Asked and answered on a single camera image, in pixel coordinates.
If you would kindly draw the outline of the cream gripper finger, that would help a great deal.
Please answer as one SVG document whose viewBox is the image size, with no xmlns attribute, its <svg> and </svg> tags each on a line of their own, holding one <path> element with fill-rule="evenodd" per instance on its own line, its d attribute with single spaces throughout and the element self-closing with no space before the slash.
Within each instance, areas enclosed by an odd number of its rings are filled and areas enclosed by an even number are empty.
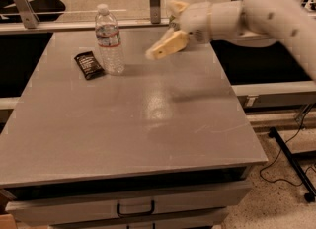
<svg viewBox="0 0 316 229">
<path fill-rule="evenodd" d="M 181 30 L 168 30 L 156 43 L 146 50 L 149 60 L 157 60 L 183 50 L 189 43 L 189 35 Z"/>
<path fill-rule="evenodd" d="M 179 18 L 182 12 L 189 6 L 187 2 L 179 0 L 170 0 L 168 2 L 168 9 L 173 18 Z"/>
</svg>

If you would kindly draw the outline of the white rounded gripper body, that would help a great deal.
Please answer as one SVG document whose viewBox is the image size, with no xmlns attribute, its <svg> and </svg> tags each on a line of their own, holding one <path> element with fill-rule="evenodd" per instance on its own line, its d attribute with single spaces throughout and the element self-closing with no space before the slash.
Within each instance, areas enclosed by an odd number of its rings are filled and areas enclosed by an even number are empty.
<svg viewBox="0 0 316 229">
<path fill-rule="evenodd" d="M 205 44 L 210 42 L 209 2 L 189 5 L 180 15 L 180 29 L 189 35 L 190 43 Z"/>
</svg>

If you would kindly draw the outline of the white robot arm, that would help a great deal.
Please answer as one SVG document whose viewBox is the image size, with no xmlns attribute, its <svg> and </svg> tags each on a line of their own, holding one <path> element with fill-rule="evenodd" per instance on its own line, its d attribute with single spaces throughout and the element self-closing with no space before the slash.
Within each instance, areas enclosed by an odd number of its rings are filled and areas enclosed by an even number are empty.
<svg viewBox="0 0 316 229">
<path fill-rule="evenodd" d="M 236 0 L 189 4 L 169 2 L 177 27 L 170 28 L 147 51 L 151 60 L 179 52 L 188 44 L 226 40 L 240 46 L 280 42 L 316 80 L 316 20 L 295 0 Z"/>
</svg>

